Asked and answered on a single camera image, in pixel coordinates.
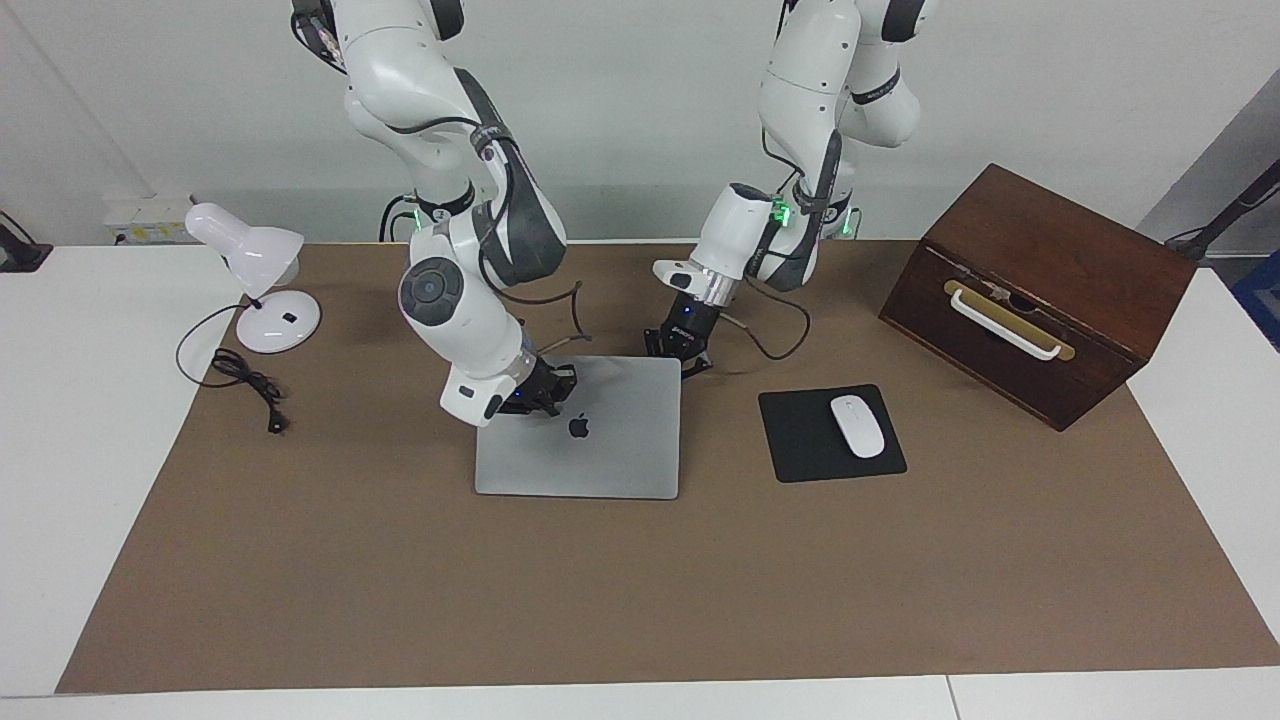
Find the black tripod leg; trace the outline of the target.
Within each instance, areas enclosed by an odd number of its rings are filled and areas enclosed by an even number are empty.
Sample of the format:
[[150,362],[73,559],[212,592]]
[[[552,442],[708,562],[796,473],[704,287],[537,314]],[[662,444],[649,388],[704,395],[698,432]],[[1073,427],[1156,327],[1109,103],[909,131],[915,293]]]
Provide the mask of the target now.
[[1183,231],[1165,240],[1164,247],[1198,263],[1207,256],[1210,246],[1233,224],[1265,205],[1276,193],[1280,193],[1280,158],[1267,167],[1212,220],[1202,227]]

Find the white power strip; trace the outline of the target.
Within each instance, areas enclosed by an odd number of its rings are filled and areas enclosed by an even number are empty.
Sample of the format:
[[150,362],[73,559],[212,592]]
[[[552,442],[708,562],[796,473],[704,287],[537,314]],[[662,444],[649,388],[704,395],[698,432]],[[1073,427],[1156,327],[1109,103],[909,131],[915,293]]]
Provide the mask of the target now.
[[192,206],[189,195],[116,202],[108,209],[102,225],[115,246],[198,243],[186,228]]

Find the dark brown wooden box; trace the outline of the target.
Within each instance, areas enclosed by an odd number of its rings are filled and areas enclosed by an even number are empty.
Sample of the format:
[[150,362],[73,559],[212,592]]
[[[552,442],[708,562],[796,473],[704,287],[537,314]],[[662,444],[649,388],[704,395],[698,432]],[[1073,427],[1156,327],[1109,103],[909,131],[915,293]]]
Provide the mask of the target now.
[[[1066,430],[1153,357],[1196,264],[1012,170],[988,165],[922,236],[881,319]],[[1076,350],[1038,361],[950,307],[960,281]]]

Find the white desk lamp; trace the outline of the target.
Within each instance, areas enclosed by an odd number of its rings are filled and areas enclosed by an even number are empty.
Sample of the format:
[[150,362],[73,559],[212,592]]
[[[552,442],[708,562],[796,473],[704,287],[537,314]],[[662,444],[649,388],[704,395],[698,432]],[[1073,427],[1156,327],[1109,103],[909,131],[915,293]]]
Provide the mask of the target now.
[[214,202],[186,213],[186,229],[218,251],[242,287],[250,306],[236,324],[238,341],[250,351],[283,354],[302,345],[319,328],[317,300],[287,286],[300,270],[305,237],[276,227],[250,225]]

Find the black clamp stand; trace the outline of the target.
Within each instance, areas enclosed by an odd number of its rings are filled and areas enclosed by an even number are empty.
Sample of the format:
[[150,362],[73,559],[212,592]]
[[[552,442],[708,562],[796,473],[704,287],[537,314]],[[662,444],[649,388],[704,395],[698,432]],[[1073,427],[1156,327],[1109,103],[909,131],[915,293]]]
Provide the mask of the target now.
[[54,250],[41,243],[13,217],[0,210],[0,273],[33,273]]

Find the brown table mat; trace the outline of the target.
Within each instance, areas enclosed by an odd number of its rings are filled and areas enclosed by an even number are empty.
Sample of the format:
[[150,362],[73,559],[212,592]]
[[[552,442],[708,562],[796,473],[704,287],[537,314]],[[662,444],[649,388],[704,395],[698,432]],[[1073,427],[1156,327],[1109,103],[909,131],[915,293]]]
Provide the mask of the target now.
[[[474,491],[396,306],[401,246],[314,245],[324,319],[195,396],[63,693],[1280,665],[1125,389],[1064,433],[882,323],[910,249],[831,243],[787,363],[722,331],[673,501]],[[879,387],[908,470],[781,483],[758,395]]]

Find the blue crate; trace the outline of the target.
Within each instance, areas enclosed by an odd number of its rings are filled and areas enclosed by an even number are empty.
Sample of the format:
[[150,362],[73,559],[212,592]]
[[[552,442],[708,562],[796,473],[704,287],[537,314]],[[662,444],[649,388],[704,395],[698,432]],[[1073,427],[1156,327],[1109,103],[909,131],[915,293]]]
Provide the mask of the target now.
[[1280,249],[1230,288],[1270,345],[1280,352]]

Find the grey aluminium laptop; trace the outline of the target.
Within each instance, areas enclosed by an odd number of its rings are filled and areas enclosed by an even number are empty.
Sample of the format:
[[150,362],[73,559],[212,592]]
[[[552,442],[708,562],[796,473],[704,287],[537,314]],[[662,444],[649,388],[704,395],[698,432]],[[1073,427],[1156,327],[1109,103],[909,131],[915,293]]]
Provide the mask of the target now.
[[480,495],[658,498],[678,495],[681,363],[550,355],[579,382],[559,415],[500,414],[477,430]]

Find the white computer mouse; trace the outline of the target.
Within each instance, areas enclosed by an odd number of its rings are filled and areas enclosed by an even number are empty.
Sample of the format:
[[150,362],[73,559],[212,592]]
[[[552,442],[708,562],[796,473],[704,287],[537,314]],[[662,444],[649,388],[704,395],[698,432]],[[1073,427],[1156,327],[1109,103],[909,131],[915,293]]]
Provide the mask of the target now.
[[882,455],[884,433],[870,405],[858,395],[841,395],[829,401],[829,410],[850,452],[859,459]]

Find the black mouse pad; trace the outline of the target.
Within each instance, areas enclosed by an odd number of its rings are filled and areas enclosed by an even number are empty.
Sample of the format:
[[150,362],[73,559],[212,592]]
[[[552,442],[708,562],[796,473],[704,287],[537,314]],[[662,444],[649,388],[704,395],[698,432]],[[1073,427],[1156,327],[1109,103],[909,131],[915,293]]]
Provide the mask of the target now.
[[[850,452],[829,410],[829,401],[841,395],[861,396],[870,405],[884,433],[882,455],[859,459]],[[878,386],[765,392],[758,395],[758,404],[774,475],[781,483],[890,477],[908,470]]]

